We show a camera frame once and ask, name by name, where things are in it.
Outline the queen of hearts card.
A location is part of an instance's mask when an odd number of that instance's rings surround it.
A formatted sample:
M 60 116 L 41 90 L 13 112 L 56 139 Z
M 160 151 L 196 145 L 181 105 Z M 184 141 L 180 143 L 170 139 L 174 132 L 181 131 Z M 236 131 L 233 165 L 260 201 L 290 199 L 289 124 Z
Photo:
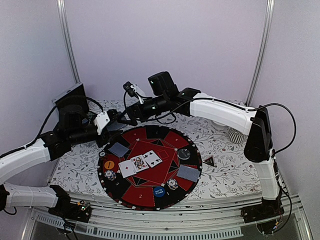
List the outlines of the queen of hearts card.
M 134 156 L 130 159 L 130 161 L 133 163 L 134 169 L 137 173 L 149 168 L 142 155 Z

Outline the dealt card seat ten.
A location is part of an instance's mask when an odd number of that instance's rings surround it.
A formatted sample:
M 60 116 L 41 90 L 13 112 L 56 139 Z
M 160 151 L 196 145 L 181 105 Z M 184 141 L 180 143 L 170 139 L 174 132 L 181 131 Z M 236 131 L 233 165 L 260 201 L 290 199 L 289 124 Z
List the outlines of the dealt card seat ten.
M 201 172 L 193 167 L 181 165 L 178 169 L 177 176 L 179 178 L 196 183 L 200 177 Z

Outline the blue card deck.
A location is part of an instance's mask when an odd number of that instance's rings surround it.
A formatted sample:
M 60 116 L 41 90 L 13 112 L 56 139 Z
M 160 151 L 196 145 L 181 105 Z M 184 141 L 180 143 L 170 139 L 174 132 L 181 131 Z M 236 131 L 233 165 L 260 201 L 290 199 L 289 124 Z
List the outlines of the blue card deck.
M 123 129 L 126 126 L 126 124 L 123 123 L 119 123 L 119 122 L 113 122 L 111 124 L 108 124 L 106 126 L 106 129 L 110 132 L 110 131 L 118 131 Z

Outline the black triangular card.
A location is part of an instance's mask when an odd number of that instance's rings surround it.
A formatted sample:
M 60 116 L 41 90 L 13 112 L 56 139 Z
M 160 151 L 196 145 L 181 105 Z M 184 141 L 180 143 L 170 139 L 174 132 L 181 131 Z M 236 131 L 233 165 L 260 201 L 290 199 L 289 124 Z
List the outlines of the black triangular card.
M 210 157 L 206 158 L 205 160 L 202 161 L 204 164 L 207 164 L 209 166 L 215 167 L 215 162 L 214 162 L 214 158 L 211 155 Z

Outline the dealt card seat five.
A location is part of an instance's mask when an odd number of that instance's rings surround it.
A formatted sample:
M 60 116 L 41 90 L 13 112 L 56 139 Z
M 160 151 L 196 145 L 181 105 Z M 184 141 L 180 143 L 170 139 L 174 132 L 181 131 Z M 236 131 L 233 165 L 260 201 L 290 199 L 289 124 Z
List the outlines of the dealt card seat five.
M 119 142 L 114 143 L 108 150 L 119 158 L 122 158 L 129 151 L 127 147 Z

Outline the clear dealer button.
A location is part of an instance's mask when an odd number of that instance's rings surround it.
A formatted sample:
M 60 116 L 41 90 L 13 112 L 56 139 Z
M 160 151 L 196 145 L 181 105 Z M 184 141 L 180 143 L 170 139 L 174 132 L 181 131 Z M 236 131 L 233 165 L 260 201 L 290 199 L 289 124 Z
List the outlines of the clear dealer button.
M 186 161 L 191 157 L 191 152 L 186 148 L 181 148 L 177 151 L 177 156 L 180 160 Z

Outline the right aluminium corner post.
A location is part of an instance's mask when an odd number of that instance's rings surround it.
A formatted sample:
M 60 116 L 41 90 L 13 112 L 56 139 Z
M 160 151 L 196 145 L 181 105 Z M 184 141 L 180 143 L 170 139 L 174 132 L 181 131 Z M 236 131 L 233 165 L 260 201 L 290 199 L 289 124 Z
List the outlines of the right aluminium corner post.
M 271 26 L 272 26 L 274 7 L 275 7 L 275 0 L 267 0 L 266 1 L 266 10 L 265 10 L 265 16 L 264 16 L 264 22 L 263 22 L 263 28 L 262 28 L 262 36 L 261 36 L 261 41 L 260 41 L 260 45 L 259 45 L 259 51 L 258 51 L 257 60 L 255 63 L 248 95 L 245 100 L 245 104 L 247 106 L 249 106 L 252 103 L 254 95 L 255 95 L 255 91 L 258 86 L 258 81 L 260 78 L 260 73 L 261 73 L 261 69 L 262 69 L 263 61 L 264 61 L 264 56 L 265 56 L 265 51 L 267 48 L 270 30 L 271 30 Z

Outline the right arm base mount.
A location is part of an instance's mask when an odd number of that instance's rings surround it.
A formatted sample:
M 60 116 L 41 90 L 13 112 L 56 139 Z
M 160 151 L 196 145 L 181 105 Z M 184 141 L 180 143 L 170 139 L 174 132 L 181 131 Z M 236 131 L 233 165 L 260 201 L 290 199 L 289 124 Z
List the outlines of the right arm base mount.
M 280 216 L 284 212 L 285 211 L 280 200 L 262 199 L 262 203 L 260 204 L 243 207 L 240 214 L 245 223 L 251 223 Z

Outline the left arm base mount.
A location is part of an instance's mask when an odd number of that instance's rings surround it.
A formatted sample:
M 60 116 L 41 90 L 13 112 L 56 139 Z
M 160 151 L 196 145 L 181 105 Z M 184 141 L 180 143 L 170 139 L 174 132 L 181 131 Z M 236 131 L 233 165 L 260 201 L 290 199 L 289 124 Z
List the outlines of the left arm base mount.
M 73 220 L 88 223 L 91 217 L 92 208 L 89 202 L 81 200 L 72 203 L 69 198 L 59 198 L 54 207 L 48 208 L 48 213 L 58 216 L 63 220 Z

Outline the three of clubs card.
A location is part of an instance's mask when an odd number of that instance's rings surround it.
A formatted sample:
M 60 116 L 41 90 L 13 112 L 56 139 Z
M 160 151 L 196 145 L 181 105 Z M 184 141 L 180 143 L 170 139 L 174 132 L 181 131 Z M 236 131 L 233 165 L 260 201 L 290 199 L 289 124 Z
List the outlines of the three of clubs card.
M 151 167 L 155 167 L 156 165 L 160 164 L 162 162 L 161 158 L 153 151 L 150 150 L 143 155 L 143 159 L 145 162 Z

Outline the blue white chip stack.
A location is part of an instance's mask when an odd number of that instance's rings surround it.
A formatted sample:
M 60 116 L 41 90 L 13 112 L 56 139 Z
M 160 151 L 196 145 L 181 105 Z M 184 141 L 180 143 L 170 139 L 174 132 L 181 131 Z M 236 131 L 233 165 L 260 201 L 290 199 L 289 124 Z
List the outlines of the blue white chip stack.
M 104 173 L 104 176 L 109 180 L 109 181 L 114 181 L 117 178 L 116 173 L 113 170 L 106 170 Z
M 167 186 L 170 190 L 176 190 L 179 187 L 178 181 L 174 178 L 170 178 L 167 181 Z

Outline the blue small blind button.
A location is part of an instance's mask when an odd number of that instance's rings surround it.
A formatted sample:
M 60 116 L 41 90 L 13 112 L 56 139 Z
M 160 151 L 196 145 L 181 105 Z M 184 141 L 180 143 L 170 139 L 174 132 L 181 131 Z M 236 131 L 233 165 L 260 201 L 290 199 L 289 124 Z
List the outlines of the blue small blind button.
M 166 193 L 166 190 L 162 186 L 157 186 L 153 188 L 153 195 L 156 198 L 162 198 L 165 195 L 165 193 Z

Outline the orange big blind button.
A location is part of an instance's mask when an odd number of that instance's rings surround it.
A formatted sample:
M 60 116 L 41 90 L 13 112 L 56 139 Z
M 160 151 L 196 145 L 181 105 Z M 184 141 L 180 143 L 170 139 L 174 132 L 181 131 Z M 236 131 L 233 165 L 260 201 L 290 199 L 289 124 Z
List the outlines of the orange big blind button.
M 104 162 L 103 166 L 106 170 L 111 170 L 115 167 L 115 163 L 112 160 L 107 160 Z

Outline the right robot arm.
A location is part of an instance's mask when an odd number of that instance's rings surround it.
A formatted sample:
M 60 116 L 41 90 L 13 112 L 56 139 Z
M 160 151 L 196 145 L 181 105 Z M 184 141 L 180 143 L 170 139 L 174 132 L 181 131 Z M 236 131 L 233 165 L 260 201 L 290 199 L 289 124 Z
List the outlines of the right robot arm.
M 138 102 L 125 107 L 123 114 L 129 119 L 119 117 L 119 122 L 136 126 L 138 122 L 155 121 L 179 113 L 211 120 L 247 136 L 244 156 L 255 166 L 262 188 L 262 204 L 258 213 L 262 218 L 274 214 L 278 210 L 281 190 L 267 109 L 236 105 L 190 87 L 178 90 L 167 71 L 150 76 L 148 82 L 154 97 L 146 97 L 136 84 L 129 81 L 123 85 L 124 91 L 137 98 Z

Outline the ace of diamonds card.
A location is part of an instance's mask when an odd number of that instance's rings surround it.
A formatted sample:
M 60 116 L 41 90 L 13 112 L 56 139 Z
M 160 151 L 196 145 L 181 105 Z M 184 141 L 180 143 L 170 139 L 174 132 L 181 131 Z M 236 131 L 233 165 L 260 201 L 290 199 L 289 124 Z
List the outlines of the ace of diamonds card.
M 133 176 L 137 173 L 131 160 L 119 162 L 118 167 L 123 178 Z

